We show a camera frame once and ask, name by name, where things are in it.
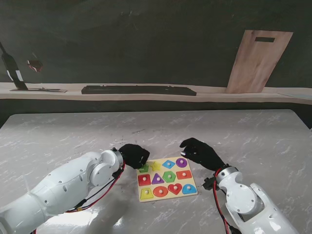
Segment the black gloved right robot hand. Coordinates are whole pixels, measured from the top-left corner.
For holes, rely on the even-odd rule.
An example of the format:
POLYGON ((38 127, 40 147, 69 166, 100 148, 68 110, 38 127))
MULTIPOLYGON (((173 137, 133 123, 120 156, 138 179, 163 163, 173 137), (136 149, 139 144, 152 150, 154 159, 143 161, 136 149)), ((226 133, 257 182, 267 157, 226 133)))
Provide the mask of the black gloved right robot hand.
POLYGON ((184 140, 180 144, 180 148, 183 148, 185 158, 202 165, 208 170, 216 172, 225 166, 225 163, 211 146, 196 138, 192 137, 184 140))

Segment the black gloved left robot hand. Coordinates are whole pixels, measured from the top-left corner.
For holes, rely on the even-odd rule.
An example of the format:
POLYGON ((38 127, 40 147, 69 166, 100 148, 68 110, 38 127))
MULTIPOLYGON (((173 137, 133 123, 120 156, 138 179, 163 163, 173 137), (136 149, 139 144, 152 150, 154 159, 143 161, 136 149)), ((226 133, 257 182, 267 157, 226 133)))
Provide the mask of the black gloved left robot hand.
POLYGON ((125 144, 118 150, 126 165, 133 169, 140 169, 149 158, 150 152, 135 144, 125 144))

